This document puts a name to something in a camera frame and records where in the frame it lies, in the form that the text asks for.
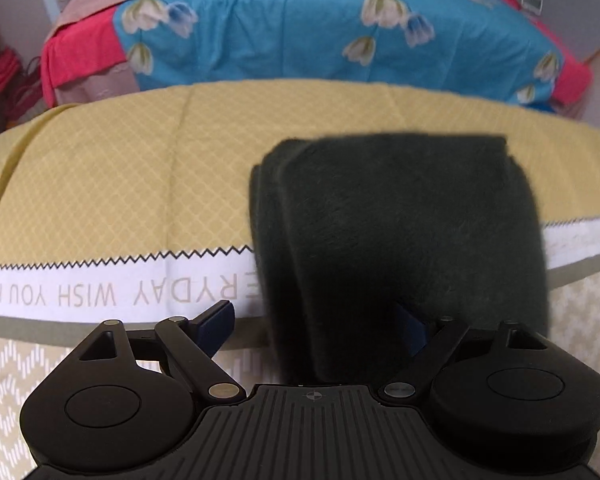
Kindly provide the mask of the small white device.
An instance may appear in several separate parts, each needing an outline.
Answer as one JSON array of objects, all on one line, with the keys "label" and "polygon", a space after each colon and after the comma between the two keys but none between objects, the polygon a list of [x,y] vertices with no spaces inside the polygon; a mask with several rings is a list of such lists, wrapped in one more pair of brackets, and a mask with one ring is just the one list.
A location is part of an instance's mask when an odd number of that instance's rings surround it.
[{"label": "small white device", "polygon": [[520,0],[521,9],[536,16],[540,16],[543,10],[544,0]]}]

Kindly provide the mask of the blue floral quilt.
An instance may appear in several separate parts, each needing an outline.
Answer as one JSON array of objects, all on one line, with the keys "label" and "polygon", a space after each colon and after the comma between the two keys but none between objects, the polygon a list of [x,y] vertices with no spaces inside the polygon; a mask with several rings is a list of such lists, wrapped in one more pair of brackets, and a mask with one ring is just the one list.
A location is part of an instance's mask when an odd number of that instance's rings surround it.
[{"label": "blue floral quilt", "polygon": [[309,78],[531,105],[565,66],[504,0],[128,0],[114,31],[143,90]]}]

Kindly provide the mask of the red clothes pile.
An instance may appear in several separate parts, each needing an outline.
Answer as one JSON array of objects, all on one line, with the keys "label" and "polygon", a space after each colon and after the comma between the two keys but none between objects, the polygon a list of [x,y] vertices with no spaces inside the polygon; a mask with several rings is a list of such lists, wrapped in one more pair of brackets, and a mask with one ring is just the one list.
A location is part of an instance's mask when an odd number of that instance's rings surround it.
[{"label": "red clothes pile", "polygon": [[40,59],[32,70],[24,68],[12,48],[0,53],[0,97],[6,99],[5,115],[14,122],[43,99]]}]

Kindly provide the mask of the yellow patterned bed cover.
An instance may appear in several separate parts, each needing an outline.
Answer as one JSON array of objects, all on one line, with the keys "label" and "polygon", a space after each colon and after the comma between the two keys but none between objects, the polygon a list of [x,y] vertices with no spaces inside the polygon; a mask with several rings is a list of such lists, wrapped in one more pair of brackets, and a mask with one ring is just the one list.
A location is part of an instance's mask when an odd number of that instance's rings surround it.
[{"label": "yellow patterned bed cover", "polygon": [[34,466],[24,400],[97,324],[149,327],[233,301],[216,356],[276,382],[250,249],[251,168],[286,139],[501,134],[532,185],[550,338],[600,372],[600,129],[388,84],[217,82],[65,105],[0,134],[0,479]]}]

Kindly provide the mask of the dark green knit sweater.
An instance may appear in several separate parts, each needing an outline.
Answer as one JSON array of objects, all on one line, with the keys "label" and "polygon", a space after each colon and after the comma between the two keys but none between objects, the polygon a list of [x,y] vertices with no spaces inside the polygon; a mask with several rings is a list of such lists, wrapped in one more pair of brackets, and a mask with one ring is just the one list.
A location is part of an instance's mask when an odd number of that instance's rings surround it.
[{"label": "dark green knit sweater", "polygon": [[249,215],[288,384],[395,380],[445,316],[548,331],[539,214],[502,136],[286,140],[251,170]]}]

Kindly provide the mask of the red bed sheet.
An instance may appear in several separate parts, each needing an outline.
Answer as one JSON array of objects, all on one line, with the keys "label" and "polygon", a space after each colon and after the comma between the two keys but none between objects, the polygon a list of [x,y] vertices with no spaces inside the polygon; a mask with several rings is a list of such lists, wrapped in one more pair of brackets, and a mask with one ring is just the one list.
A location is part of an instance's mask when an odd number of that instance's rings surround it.
[{"label": "red bed sheet", "polygon": [[50,33],[41,53],[41,81],[45,104],[57,105],[55,91],[63,84],[93,76],[126,61],[114,29],[117,6],[108,6]]}]

